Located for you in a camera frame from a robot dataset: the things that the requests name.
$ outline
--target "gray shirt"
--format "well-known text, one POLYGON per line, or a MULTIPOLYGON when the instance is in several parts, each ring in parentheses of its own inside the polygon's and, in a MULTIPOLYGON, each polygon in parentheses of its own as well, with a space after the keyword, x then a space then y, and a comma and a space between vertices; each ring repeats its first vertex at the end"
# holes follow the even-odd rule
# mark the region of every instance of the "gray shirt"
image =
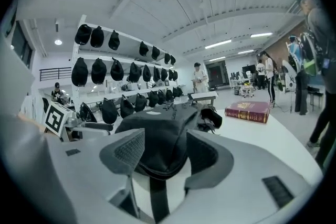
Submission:
POLYGON ((323 71, 322 77, 326 91, 336 94, 336 40, 332 23, 322 9, 314 8, 308 15, 307 24, 321 48, 326 49, 329 43, 327 55, 330 59, 329 69, 323 71))

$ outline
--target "white ceiling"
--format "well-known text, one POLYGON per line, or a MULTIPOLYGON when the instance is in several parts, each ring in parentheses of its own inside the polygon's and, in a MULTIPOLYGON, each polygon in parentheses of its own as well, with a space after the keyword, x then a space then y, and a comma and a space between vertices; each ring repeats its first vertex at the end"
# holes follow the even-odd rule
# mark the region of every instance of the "white ceiling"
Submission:
POLYGON ((176 56, 205 60, 260 49, 303 19, 297 8, 291 8, 295 0, 202 1, 203 10, 200 0, 20 0, 17 18, 36 19, 47 52, 71 52, 78 21, 86 14, 90 23, 143 39, 176 56), (59 33, 55 18, 60 20, 59 33), (274 34, 249 38, 265 32, 274 34), (57 38, 63 45, 54 44, 57 38), (204 49, 228 39, 233 42, 204 49))

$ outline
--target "ceiling light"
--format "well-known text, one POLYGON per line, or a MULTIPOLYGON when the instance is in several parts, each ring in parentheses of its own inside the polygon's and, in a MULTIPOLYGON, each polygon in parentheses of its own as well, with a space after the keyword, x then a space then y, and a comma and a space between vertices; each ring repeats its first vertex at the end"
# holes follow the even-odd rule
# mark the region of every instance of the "ceiling light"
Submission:
POLYGON ((216 44, 212 44, 212 45, 206 46, 205 48, 206 49, 210 49, 210 48, 213 48, 213 47, 216 47, 216 46, 219 46, 219 45, 230 43, 231 41, 232 41, 231 39, 227 40, 227 41, 222 41, 222 42, 219 42, 219 43, 216 43, 216 44))
POLYGON ((254 34, 254 35, 251 35, 251 37, 267 37, 267 36, 270 36, 272 34, 273 33, 254 34))
POLYGON ((245 51, 239 52, 238 54, 247 54, 247 53, 252 52, 252 51, 254 51, 254 50, 245 50, 245 51))
POLYGON ((216 59, 211 59, 211 60, 209 60, 209 62, 216 61, 216 60, 220 60, 220 59, 224 59, 224 58, 225 58, 225 56, 223 56, 223 57, 219 57, 219 58, 216 58, 216 59))
POLYGON ((56 45, 62 45, 62 41, 59 40, 59 39, 56 39, 56 40, 55 40, 55 44, 56 44, 56 45))

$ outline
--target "thick hardcover book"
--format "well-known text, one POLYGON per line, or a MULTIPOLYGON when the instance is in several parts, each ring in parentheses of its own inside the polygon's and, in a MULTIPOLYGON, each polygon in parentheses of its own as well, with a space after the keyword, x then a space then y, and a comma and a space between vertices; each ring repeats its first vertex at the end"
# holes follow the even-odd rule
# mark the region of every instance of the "thick hardcover book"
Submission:
POLYGON ((228 117, 266 123, 270 106, 268 102, 241 101, 229 105, 225 109, 228 117))

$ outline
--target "railing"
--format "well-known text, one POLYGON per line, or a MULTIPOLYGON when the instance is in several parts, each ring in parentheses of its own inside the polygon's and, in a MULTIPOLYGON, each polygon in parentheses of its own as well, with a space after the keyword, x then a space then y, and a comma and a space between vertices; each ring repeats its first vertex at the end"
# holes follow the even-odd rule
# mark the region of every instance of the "railing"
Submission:
POLYGON ((40 69, 40 81, 71 78, 71 67, 40 69))

